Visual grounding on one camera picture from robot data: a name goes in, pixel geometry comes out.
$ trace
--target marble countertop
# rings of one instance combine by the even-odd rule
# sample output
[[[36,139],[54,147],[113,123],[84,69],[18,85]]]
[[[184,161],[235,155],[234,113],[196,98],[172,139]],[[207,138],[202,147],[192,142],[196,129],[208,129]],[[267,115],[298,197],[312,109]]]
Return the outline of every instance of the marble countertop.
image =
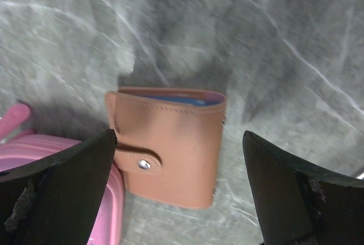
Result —
[[[128,194],[121,244],[259,244],[243,132],[347,175],[364,166],[363,35],[363,0],[0,0],[0,114],[19,99],[38,131],[85,139],[118,86],[226,93],[213,207]]]

